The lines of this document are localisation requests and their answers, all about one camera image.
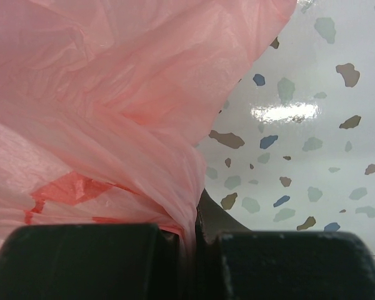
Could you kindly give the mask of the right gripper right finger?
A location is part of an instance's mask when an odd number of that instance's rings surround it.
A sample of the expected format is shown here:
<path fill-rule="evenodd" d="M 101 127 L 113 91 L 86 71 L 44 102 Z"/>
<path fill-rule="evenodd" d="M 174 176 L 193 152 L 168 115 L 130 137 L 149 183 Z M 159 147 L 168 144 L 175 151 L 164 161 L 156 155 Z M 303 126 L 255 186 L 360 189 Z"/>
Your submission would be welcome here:
<path fill-rule="evenodd" d="M 252 231 L 203 192 L 196 241 L 198 299 L 375 299 L 375 261 L 349 232 Z"/>

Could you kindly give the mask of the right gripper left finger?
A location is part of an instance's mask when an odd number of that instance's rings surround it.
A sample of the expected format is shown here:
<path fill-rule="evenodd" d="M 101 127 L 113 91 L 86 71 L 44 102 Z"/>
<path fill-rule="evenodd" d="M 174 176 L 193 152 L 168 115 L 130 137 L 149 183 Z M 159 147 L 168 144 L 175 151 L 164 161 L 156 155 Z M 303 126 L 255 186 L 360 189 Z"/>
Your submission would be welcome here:
<path fill-rule="evenodd" d="M 177 299 L 178 246 L 153 224 L 21 227 L 0 248 L 0 299 Z"/>

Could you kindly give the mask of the pink plastic bag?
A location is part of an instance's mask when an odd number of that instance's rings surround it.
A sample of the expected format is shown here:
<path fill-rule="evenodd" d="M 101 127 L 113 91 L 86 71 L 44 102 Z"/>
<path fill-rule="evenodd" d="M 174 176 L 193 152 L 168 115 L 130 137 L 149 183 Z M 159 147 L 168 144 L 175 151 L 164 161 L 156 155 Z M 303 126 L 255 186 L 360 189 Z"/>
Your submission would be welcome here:
<path fill-rule="evenodd" d="M 0 239 L 156 223 L 192 249 L 196 144 L 295 1 L 0 1 Z"/>

